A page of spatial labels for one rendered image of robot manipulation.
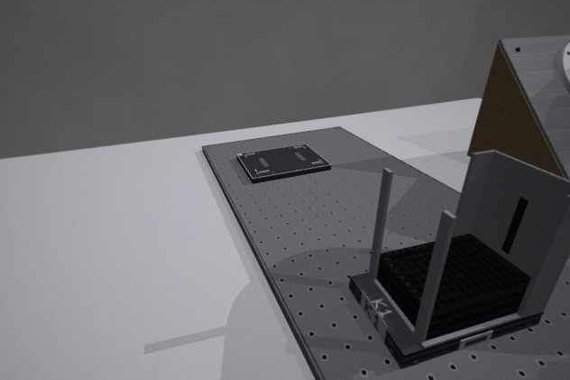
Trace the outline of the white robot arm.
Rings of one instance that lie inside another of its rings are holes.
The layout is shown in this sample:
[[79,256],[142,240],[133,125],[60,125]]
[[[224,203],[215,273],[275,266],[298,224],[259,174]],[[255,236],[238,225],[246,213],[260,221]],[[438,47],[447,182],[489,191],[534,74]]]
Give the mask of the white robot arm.
[[559,53],[558,70],[567,91],[570,93],[570,42]]

